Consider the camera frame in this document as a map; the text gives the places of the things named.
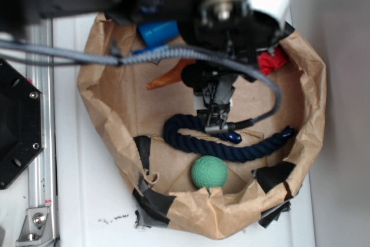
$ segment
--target paper bag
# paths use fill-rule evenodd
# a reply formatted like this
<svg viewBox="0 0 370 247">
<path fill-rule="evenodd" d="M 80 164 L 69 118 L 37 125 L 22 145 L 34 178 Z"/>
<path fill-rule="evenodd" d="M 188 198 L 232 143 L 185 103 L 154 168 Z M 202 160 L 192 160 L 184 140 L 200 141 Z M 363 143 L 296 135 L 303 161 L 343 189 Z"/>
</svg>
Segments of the paper bag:
<svg viewBox="0 0 370 247">
<path fill-rule="evenodd" d="M 86 52 L 108 54 L 116 40 L 123 55 L 144 47 L 136 26 L 117 25 L 99 15 Z M 174 43 L 183 43 L 176 38 Z M 294 138 L 270 156 L 246 163 L 227 162 L 222 187 L 197 189 L 190 169 L 199 157 L 168 146 L 162 139 L 165 121 L 177 113 L 195 114 L 192 89 L 182 82 L 148 91 L 146 83 L 173 68 L 179 59 L 127 67 L 81 67 L 78 86 L 99 135 L 138 204 L 140 223 L 229 237 L 253 222 L 264 226 L 288 209 L 319 154 L 325 123 L 325 65 L 309 43 L 294 31 L 280 42 L 290 61 L 270 78 L 283 92 L 280 111 L 241 130 L 242 146 L 280 132 L 286 125 Z M 272 107 L 274 96 L 261 82 L 235 82 L 229 120 L 248 119 Z M 196 131 L 186 134 L 217 140 Z"/>
</svg>

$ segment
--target green foam ball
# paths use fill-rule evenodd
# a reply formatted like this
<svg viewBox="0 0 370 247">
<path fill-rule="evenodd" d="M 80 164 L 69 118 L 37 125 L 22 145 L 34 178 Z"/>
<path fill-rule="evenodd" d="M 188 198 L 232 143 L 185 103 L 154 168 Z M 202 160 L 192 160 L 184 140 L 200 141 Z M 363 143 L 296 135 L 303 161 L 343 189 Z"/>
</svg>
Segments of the green foam ball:
<svg viewBox="0 0 370 247">
<path fill-rule="evenodd" d="M 227 180 L 227 166 L 214 156 L 202 156 L 191 169 L 191 177 L 197 188 L 222 187 Z"/>
</svg>

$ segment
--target red object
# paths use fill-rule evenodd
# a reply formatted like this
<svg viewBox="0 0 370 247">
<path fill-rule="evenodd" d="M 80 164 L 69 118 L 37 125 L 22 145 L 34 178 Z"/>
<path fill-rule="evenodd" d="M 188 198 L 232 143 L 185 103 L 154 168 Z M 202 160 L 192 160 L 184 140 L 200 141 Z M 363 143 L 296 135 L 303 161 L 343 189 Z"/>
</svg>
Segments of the red object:
<svg viewBox="0 0 370 247">
<path fill-rule="evenodd" d="M 258 56 L 258 64 L 264 75 L 269 75 L 272 71 L 277 71 L 285 65 L 288 60 L 288 55 L 280 46 L 275 48 L 273 56 L 266 51 L 262 52 L 261 55 Z"/>
</svg>

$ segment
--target black hexagonal plate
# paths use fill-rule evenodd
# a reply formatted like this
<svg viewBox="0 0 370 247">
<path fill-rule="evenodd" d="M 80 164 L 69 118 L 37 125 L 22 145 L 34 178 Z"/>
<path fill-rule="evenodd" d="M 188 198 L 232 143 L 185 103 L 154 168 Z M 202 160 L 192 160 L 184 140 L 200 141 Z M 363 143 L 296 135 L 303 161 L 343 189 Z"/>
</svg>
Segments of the black hexagonal plate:
<svg viewBox="0 0 370 247">
<path fill-rule="evenodd" d="M 43 148 L 42 94 L 0 59 L 0 190 L 8 188 Z"/>
</svg>

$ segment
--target blue cylinder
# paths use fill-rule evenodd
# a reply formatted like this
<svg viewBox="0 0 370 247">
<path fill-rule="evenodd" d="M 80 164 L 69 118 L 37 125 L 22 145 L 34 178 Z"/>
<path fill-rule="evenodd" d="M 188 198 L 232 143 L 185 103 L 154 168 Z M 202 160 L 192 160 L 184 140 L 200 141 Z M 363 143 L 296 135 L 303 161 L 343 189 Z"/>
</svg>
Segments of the blue cylinder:
<svg viewBox="0 0 370 247">
<path fill-rule="evenodd" d="M 180 34 L 176 20 L 140 24 L 138 30 L 148 47 L 160 46 Z"/>
</svg>

